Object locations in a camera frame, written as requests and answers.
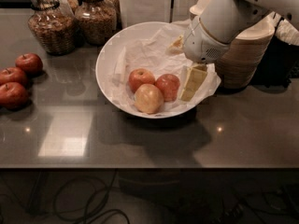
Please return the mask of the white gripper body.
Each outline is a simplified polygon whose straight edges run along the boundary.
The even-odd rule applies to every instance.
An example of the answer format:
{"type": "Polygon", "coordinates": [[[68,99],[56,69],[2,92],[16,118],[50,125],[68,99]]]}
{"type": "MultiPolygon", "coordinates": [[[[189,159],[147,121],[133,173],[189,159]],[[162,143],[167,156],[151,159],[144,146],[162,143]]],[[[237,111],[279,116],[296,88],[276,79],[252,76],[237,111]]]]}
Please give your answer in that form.
{"type": "Polygon", "coordinates": [[[183,35],[183,52],[194,63],[214,63],[230,48],[213,38],[196,16],[183,35]]]}

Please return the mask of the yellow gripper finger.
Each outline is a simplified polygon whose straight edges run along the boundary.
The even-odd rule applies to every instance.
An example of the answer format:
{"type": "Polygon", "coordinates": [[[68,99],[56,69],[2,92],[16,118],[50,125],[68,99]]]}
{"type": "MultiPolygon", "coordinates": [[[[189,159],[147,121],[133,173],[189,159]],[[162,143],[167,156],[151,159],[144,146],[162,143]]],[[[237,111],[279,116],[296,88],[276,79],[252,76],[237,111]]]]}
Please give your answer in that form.
{"type": "Polygon", "coordinates": [[[180,54],[183,52],[183,35],[178,36],[166,49],[167,54],[180,54]]]}
{"type": "Polygon", "coordinates": [[[189,102],[201,87],[207,76],[207,67],[201,63],[185,66],[182,71],[183,86],[179,99],[189,102]]]}

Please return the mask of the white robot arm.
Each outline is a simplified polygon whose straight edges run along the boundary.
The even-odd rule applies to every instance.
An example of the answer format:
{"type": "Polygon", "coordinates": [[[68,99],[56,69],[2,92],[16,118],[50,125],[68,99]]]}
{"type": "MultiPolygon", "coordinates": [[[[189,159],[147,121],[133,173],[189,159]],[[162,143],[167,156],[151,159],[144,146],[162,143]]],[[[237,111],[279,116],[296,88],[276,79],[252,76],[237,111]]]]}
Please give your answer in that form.
{"type": "Polygon", "coordinates": [[[294,28],[299,24],[299,0],[211,0],[188,25],[180,51],[207,66],[223,56],[239,34],[271,12],[294,28]]]}

